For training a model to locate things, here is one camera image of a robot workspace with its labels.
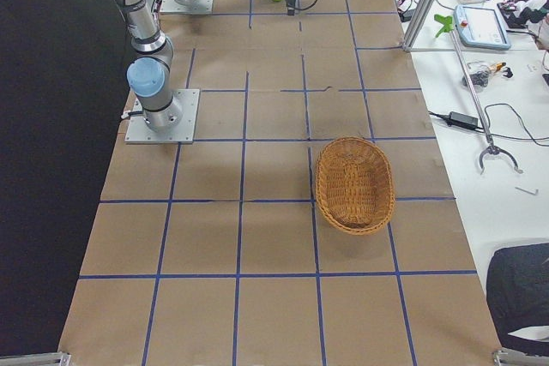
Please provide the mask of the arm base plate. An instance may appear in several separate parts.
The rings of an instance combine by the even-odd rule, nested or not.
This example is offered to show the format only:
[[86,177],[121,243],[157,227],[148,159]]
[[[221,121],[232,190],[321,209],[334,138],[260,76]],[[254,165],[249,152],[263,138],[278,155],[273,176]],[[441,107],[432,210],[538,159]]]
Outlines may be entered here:
[[161,0],[160,13],[164,15],[211,15],[214,0]]
[[124,141],[128,144],[192,144],[196,131],[199,107],[199,89],[176,89],[172,102],[163,111],[151,112],[142,108],[135,99],[128,117]]

